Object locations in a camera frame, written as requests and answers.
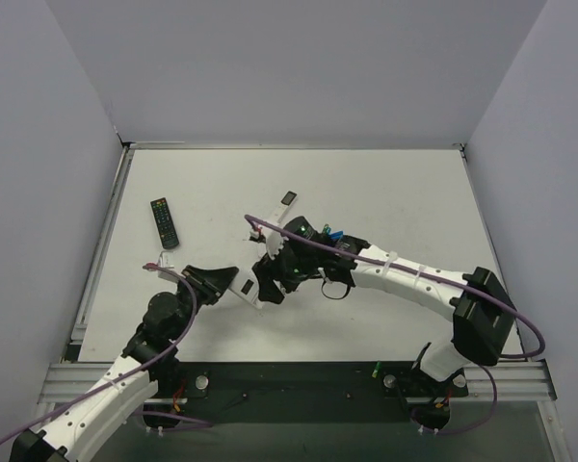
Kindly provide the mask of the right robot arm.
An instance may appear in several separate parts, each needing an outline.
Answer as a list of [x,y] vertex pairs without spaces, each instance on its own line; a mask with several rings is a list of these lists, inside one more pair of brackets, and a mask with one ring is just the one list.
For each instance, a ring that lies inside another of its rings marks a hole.
[[281,303],[301,283],[337,283],[380,291],[414,302],[451,325],[441,339],[425,344],[414,362],[443,382],[469,363],[494,366],[503,357],[514,317],[497,276],[481,267],[472,272],[437,269],[399,257],[360,238],[317,231],[304,217],[285,226],[248,217],[250,237],[265,253],[252,270],[263,302]]

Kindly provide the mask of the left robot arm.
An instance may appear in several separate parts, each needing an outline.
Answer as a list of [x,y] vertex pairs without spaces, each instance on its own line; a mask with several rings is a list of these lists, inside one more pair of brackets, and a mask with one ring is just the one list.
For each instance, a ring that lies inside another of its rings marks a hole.
[[11,461],[90,461],[144,402],[177,387],[177,345],[201,307],[217,303],[239,270],[186,267],[177,273],[146,264],[176,281],[176,290],[153,295],[142,322],[122,353],[81,397],[55,410],[38,430],[14,439]]

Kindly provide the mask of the slim white remote control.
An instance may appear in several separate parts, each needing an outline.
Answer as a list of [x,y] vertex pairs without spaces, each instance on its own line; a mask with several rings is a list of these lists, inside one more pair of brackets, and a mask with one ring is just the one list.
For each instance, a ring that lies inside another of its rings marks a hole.
[[282,223],[287,213],[293,206],[298,195],[295,192],[288,191],[274,207],[271,215],[269,216],[269,223],[279,225]]

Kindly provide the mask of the black TV remote control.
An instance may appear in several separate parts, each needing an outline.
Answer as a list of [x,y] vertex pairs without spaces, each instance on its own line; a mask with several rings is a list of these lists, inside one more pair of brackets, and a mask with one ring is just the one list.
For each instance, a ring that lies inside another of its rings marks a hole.
[[180,241],[167,199],[161,197],[152,200],[150,202],[150,208],[163,249],[173,250],[178,248]]

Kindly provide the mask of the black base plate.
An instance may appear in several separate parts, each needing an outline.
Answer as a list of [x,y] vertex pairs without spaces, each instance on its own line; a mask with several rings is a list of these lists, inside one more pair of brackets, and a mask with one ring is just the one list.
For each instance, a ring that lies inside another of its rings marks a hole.
[[198,424],[394,424],[413,407],[465,398],[463,372],[438,382],[410,361],[182,362],[144,405],[157,428]]

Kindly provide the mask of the aluminium frame rail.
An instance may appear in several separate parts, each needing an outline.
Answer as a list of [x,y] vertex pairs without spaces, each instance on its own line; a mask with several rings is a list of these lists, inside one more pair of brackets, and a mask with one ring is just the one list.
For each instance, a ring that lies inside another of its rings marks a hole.
[[[499,401],[554,401],[558,398],[545,360],[503,361],[489,369]],[[468,396],[466,399],[491,401],[491,380],[480,367],[464,369]]]

